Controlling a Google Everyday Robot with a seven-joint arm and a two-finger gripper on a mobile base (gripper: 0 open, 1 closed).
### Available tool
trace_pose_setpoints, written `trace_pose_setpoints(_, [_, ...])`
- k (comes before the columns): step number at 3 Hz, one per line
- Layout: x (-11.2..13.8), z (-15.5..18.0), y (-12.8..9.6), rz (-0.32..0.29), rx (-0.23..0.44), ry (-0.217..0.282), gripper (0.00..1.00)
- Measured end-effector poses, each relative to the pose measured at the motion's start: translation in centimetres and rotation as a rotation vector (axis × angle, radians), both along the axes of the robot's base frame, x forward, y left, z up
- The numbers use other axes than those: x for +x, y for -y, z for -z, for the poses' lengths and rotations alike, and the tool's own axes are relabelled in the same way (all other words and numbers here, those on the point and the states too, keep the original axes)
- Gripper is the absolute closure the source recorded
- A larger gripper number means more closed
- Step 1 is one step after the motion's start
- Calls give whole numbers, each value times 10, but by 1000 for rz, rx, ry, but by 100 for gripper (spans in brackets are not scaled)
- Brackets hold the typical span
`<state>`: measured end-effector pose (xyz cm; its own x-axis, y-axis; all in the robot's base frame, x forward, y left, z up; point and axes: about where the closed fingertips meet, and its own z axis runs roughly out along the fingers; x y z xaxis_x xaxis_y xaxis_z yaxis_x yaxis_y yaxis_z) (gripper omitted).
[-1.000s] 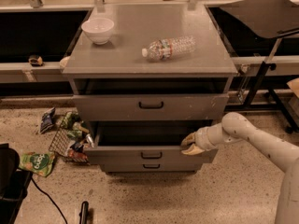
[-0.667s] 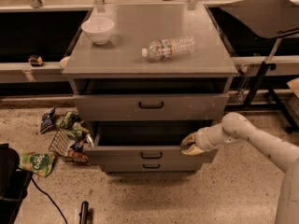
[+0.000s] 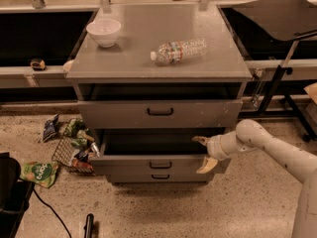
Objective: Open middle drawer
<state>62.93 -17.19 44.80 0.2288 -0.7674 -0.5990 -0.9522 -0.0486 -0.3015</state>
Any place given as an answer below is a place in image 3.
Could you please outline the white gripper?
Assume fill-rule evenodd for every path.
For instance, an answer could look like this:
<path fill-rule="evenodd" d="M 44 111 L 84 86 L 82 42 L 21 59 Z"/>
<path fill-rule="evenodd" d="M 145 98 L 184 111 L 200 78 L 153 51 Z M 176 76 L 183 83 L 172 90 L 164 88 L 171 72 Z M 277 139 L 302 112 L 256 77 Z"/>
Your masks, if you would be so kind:
<path fill-rule="evenodd" d="M 213 136 L 209 139 L 204 136 L 194 136 L 192 141 L 203 146 L 207 145 L 208 157 L 204 158 L 202 166 L 196 171 L 198 174 L 207 174 L 216 167 L 218 161 L 230 158 L 221 146 L 221 135 Z"/>

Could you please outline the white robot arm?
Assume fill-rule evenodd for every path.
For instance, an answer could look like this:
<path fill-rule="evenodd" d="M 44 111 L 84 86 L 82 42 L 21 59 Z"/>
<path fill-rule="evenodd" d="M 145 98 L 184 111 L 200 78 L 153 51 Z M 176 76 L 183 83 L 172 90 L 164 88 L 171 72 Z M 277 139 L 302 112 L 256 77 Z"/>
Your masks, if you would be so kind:
<path fill-rule="evenodd" d="M 245 119 L 234 131 L 212 137 L 194 136 L 194 142 L 205 146 L 207 154 L 196 171 L 207 174 L 220 161 L 234 153 L 259 149 L 267 153 L 302 183 L 291 238 L 317 238 L 317 157 L 270 134 L 258 122 Z"/>

